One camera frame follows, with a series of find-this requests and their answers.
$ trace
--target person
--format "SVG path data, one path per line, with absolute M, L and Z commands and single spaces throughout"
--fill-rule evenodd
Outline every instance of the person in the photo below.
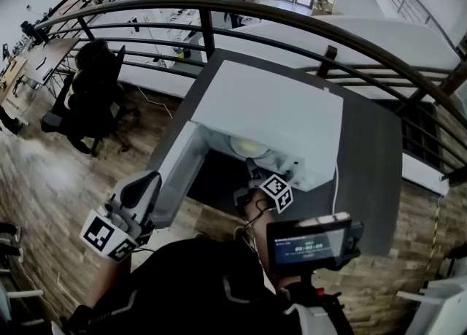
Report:
M 78 73 L 65 78 L 63 89 L 68 88 L 68 92 L 60 93 L 54 106 L 56 114 L 61 116 L 61 123 L 57 127 L 50 123 L 50 116 L 45 115 L 42 130 L 66 135 L 81 153 L 91 153 L 82 140 L 85 136 L 96 138 L 110 134 L 115 128 L 114 116 L 110 112 L 112 103 L 125 97 L 117 79 L 110 77 L 115 60 L 114 53 L 103 40 L 93 40 L 81 47 L 75 56 Z
M 0 121 L 3 123 L 3 126 L 10 130 L 14 135 L 18 135 L 23 128 L 23 123 L 17 118 L 11 118 L 6 112 L 5 109 L 0 105 Z
M 0 234 L 14 236 L 15 241 L 18 243 L 21 238 L 21 227 L 12 223 L 0 223 Z M 18 257 L 19 263 L 22 263 L 24 260 L 23 248 L 16 248 L 5 243 L 0 243 L 0 258 L 4 260 L 8 255 Z
M 279 292 L 300 277 L 270 273 L 266 225 L 272 216 L 263 204 L 266 195 L 257 190 L 245 212 L 260 262 Z M 131 258 L 105 262 L 63 332 L 301 334 L 298 314 L 284 315 L 279 297 L 265 287 L 258 255 L 244 235 L 237 232 L 232 242 L 199 237 L 168 244 L 131 274 Z

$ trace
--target black office chair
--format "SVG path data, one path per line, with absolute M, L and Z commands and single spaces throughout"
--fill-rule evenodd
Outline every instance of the black office chair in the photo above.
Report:
M 42 130 L 67 135 L 81 152 L 86 149 L 83 149 L 84 143 L 80 140 L 84 136 L 93 138 L 94 143 L 90 149 L 92 156 L 96 156 L 99 142 L 110 134 L 121 143 L 123 152 L 128 151 L 131 146 L 117 133 L 118 124 L 129 114 L 138 118 L 140 111 L 127 108 L 125 91 L 117 81 L 124 56 L 125 46 L 115 57 L 105 44 L 101 52 L 74 79 L 73 74 L 67 76 L 52 110 L 42 118 Z M 72 85 L 76 93 L 72 98 L 76 96 L 76 100 L 69 99 L 71 109 L 68 109 L 64 103 Z

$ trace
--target chair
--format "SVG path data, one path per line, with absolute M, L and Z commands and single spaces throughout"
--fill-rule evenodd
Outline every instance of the chair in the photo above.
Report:
M 35 297 L 43 295 L 44 291 L 42 290 L 7 292 L 2 283 L 0 282 L 0 319 L 6 323 L 12 320 L 12 308 L 9 303 L 10 299 L 21 299 L 25 297 Z M 44 321 L 37 320 L 34 321 L 34 324 L 39 324 L 42 322 Z
M 114 56 L 113 64 L 105 66 L 108 68 L 107 71 L 103 71 L 97 55 L 93 62 L 74 79 L 73 75 L 67 76 L 52 110 L 42 118 L 42 130 L 67 135 L 70 142 L 81 152 L 83 151 L 78 145 L 80 142 L 70 139 L 71 133 L 75 136 L 93 138 L 90 154 L 94 157 L 99 142 L 110 134 L 121 143 L 123 152 L 128 151 L 130 144 L 117 133 L 118 123 L 129 114 L 139 117 L 140 111 L 137 108 L 127 108 L 125 91 L 117 81 L 125 52 L 123 46 L 117 56 Z M 84 112 L 78 117 L 79 111 L 75 112 L 73 106 L 70 110 L 64 104 L 66 94 L 72 85 L 77 94 L 82 96 L 79 100 L 84 106 Z

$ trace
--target floor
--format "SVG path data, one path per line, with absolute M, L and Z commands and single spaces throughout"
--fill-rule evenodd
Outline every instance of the floor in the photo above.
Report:
M 145 167 L 150 153 L 170 122 L 163 107 L 148 104 L 138 91 L 129 99 L 142 110 L 140 124 L 122 131 L 134 148 L 119 153 L 117 142 L 106 139 L 98 158 L 82 155 L 58 134 L 44 134 L 39 119 L 52 104 L 41 89 L 35 94 L 21 88 L 18 111 L 30 122 L 20 137 L 0 134 L 0 221 L 22 225 L 24 264 L 13 264 L 15 274 L 25 272 L 58 315 L 70 316 L 82 301 L 100 258 L 79 240 L 88 215 L 118 179 Z M 178 100 L 148 94 L 175 112 Z M 434 258 L 428 271 L 432 279 L 442 256 L 466 240 L 466 187 L 452 189 L 440 201 L 439 227 Z M 340 272 L 319 271 L 316 287 L 342 292 L 341 302 L 357 334 L 399 334 L 412 319 L 411 302 L 395 297 L 397 290 L 421 288 L 431 253 L 438 197 L 404 183 L 393 246 L 388 257 L 363 255 Z M 151 248 L 202 231 L 215 239 L 231 237 L 241 221 L 216 209 L 186 199 L 171 228 L 155 232 Z M 134 255 L 134 266 L 149 253 Z M 43 305 L 50 319 L 55 315 Z
M 268 5 L 270 7 L 276 7 L 280 9 L 285 9 L 286 11 L 291 11 L 295 13 L 300 13 L 301 15 L 311 16 L 312 9 L 305 7 L 303 5 L 292 4 L 289 1 L 284 0 L 260 0 L 260 4 Z

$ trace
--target camera screen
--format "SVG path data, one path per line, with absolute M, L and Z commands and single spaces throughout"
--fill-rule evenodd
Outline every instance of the camera screen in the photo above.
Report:
M 344 229 L 274 240 L 277 264 L 300 263 L 340 256 Z

